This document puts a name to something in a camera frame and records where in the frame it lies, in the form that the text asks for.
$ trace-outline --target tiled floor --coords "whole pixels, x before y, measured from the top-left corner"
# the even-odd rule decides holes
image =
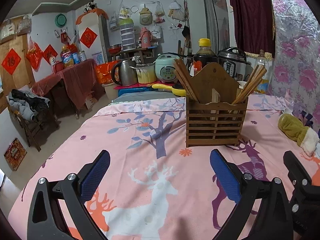
[[[85,120],[92,117],[99,109],[108,105],[110,100],[104,94],[90,110],[81,110],[80,118],[77,120],[70,113],[65,117],[58,119],[60,127],[58,130],[44,130],[36,136],[41,146],[38,152],[35,147],[27,147],[27,155],[23,159],[17,171],[12,172],[9,178],[6,178],[0,192],[0,208],[4,215],[8,217],[9,212],[16,201],[19,193],[27,184],[29,179],[35,174],[38,168],[58,147],[69,138],[76,130],[80,128]]]

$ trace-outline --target soy sauce bottle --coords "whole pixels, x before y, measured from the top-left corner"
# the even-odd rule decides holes
[[[194,75],[211,62],[218,63],[217,55],[211,50],[210,39],[199,40],[199,51],[193,56]]]

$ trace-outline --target red diamond sign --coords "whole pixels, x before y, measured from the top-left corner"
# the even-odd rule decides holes
[[[8,71],[10,75],[14,73],[16,70],[17,66],[19,65],[21,61],[21,58],[19,55],[14,51],[14,49],[10,49],[9,53],[7,56],[4,58],[3,62],[1,65],[3,68]]]
[[[90,28],[86,28],[84,33],[82,33],[82,36],[80,38],[80,41],[87,46],[88,49],[90,49],[92,43],[96,39],[98,35],[95,34]]]
[[[57,56],[58,53],[54,50],[54,48],[51,46],[51,44],[48,45],[48,47],[44,50],[42,53],[43,58],[49,63],[50,65],[50,57],[51,56]]]

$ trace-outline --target green plush toy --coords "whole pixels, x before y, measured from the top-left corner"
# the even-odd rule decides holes
[[[282,114],[278,121],[278,128],[291,140],[296,141],[308,156],[312,156],[319,141],[318,134],[311,127],[293,115]]]

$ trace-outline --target blue gripper pad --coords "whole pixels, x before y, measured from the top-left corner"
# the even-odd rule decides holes
[[[110,166],[109,152],[106,150],[102,150],[98,157],[93,161],[93,163],[89,163],[86,165],[90,165],[91,167],[80,184],[79,193],[80,201],[82,204],[92,199],[103,176],[106,174],[107,169]]]
[[[226,192],[228,199],[233,200],[236,204],[240,201],[240,185],[236,177],[230,171],[227,161],[214,149],[210,153],[210,164],[217,175],[217,179]]]

